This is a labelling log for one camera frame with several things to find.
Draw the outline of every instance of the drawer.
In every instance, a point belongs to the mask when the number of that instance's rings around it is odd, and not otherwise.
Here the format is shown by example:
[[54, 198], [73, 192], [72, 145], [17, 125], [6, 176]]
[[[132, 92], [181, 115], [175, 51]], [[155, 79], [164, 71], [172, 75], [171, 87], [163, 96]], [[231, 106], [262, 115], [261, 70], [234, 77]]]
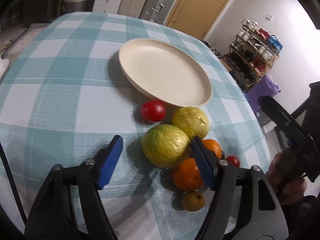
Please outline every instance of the drawer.
[[94, 4], [119, 7], [121, 0], [94, 0]]
[[92, 12], [99, 12], [99, 13], [113, 13], [117, 14], [119, 7], [116, 6], [108, 6], [108, 5], [94, 5], [92, 8]]

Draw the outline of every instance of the orange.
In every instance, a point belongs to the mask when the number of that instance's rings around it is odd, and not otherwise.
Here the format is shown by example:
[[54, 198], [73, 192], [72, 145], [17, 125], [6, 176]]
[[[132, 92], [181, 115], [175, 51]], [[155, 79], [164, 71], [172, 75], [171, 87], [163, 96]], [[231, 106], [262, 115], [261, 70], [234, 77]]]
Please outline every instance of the orange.
[[221, 159], [222, 157], [222, 150], [221, 150], [221, 146], [219, 143], [217, 143], [217, 141], [213, 140], [213, 139], [206, 139], [206, 140], [202, 140], [204, 146], [208, 149], [213, 151], [216, 156], [218, 157], [218, 159]]
[[203, 185], [200, 171], [194, 158], [187, 158], [172, 171], [175, 186], [182, 191], [193, 191]]

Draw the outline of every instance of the yellow citrus fruit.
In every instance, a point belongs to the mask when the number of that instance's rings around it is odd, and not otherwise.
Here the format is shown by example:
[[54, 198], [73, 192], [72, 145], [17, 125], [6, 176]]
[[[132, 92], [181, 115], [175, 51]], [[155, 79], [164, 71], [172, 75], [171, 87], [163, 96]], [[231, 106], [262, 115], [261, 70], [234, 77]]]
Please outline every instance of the yellow citrus fruit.
[[161, 168], [174, 168], [189, 155], [188, 136], [170, 124], [160, 124], [147, 131], [141, 138], [145, 156]]
[[209, 132], [208, 117], [196, 107], [182, 107], [174, 111], [172, 125], [184, 131], [189, 139], [195, 136], [203, 139]]

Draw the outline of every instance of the blue and white plaid tablecloth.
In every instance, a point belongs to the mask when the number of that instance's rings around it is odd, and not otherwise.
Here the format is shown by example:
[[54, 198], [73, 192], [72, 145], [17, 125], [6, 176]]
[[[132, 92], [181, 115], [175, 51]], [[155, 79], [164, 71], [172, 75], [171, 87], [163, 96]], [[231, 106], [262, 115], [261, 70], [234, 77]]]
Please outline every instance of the blue and white plaid tablecloth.
[[[242, 167], [257, 164], [266, 171], [270, 155], [259, 124], [216, 56], [189, 35], [112, 14], [63, 15], [28, 45], [0, 84], [0, 141], [28, 213], [54, 164], [78, 165], [121, 135], [124, 150], [100, 192], [119, 239], [194, 239], [209, 198], [200, 211], [182, 211], [170, 172], [153, 166], [140, 149], [139, 138], [154, 125], [140, 117], [148, 99], [124, 77], [117, 55], [135, 38], [165, 41], [199, 62], [213, 87], [212, 99], [201, 107], [210, 119], [207, 137], [226, 155], [237, 155]], [[2, 163], [0, 203], [23, 230]], [[84, 228], [79, 199], [75, 204]]]

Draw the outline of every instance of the human hand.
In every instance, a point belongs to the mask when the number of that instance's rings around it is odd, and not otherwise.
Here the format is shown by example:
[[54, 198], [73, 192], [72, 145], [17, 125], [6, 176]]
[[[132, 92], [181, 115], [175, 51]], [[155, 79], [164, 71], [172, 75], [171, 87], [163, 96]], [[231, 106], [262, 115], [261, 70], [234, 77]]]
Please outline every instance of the human hand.
[[[267, 179], [273, 188], [274, 192], [278, 194], [278, 185], [281, 182], [280, 173], [277, 170], [277, 164], [281, 158], [282, 153], [276, 154], [270, 164], [269, 170], [266, 173]], [[281, 205], [290, 205], [297, 202], [307, 189], [307, 183], [304, 179], [296, 179], [288, 183], [282, 190], [283, 197], [280, 200]]]

